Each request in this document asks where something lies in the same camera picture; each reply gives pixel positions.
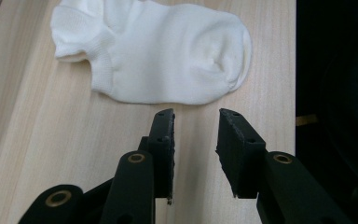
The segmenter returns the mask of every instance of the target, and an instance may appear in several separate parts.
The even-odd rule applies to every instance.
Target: white fabric
[[[62,0],[55,56],[89,60],[92,88],[127,103],[202,105],[244,81],[251,39],[229,13],[138,0]]]

